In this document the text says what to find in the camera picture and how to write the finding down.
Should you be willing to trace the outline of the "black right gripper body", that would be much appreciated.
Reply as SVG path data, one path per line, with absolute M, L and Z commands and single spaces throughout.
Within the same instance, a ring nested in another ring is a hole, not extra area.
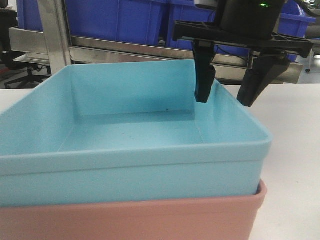
M 213 37 L 217 45 L 246 48 L 253 51 L 285 51 L 307 57 L 313 43 L 303 37 L 294 37 L 274 31 L 284 0 L 218 0 Z

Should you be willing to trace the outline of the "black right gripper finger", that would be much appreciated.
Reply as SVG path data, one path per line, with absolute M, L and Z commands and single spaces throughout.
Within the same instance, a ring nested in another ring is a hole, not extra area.
M 212 61 L 216 56 L 215 44 L 193 41 L 192 52 L 196 73 L 194 97 L 197 103 L 206 103 L 216 76 L 216 70 L 212 66 Z
M 290 66 L 284 50 L 262 51 L 253 59 L 251 68 L 245 72 L 237 100 L 245 107 L 251 107 L 265 88 Z

